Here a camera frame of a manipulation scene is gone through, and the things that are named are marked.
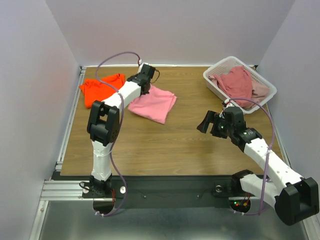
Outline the bright pink t shirt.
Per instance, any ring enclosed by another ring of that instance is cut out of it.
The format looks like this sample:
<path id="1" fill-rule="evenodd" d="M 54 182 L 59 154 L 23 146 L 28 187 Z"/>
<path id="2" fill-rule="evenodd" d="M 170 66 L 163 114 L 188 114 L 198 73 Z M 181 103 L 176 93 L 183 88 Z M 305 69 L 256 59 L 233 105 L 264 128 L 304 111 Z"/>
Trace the bright pink t shirt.
<path id="1" fill-rule="evenodd" d="M 170 91 L 151 85 L 149 93 L 141 95 L 128 105 L 128 110 L 138 116 L 164 125 L 177 97 Z"/>

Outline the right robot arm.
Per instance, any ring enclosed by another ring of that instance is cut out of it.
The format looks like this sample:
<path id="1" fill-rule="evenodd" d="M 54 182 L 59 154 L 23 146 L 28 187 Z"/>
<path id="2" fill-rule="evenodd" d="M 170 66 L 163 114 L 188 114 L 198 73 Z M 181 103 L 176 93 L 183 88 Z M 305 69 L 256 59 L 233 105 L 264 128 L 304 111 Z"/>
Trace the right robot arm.
<path id="1" fill-rule="evenodd" d="M 288 226 L 320 212 L 318 183 L 311 177 L 303 177 L 283 162 L 257 130 L 247 127 L 239 107 L 227 106 L 221 113 L 209 110 L 197 130 L 206 133 L 210 124 L 212 136 L 229 138 L 265 174 L 260 178 L 247 169 L 233 174 L 230 182 L 233 194 L 248 193 L 259 197 Z"/>

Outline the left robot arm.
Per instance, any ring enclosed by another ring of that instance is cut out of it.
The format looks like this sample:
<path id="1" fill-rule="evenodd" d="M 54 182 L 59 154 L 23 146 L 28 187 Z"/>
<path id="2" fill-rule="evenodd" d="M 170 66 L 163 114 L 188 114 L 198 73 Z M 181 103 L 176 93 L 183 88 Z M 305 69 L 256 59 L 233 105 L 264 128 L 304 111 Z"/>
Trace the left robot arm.
<path id="1" fill-rule="evenodd" d="M 102 101 L 94 101 L 87 124 L 93 146 L 93 169 L 89 186 L 85 189 L 100 197 L 111 193 L 111 153 L 120 133 L 123 112 L 133 100 L 149 93 L 156 68 L 148 63 L 140 65 L 137 74 L 130 76 L 120 89 Z"/>

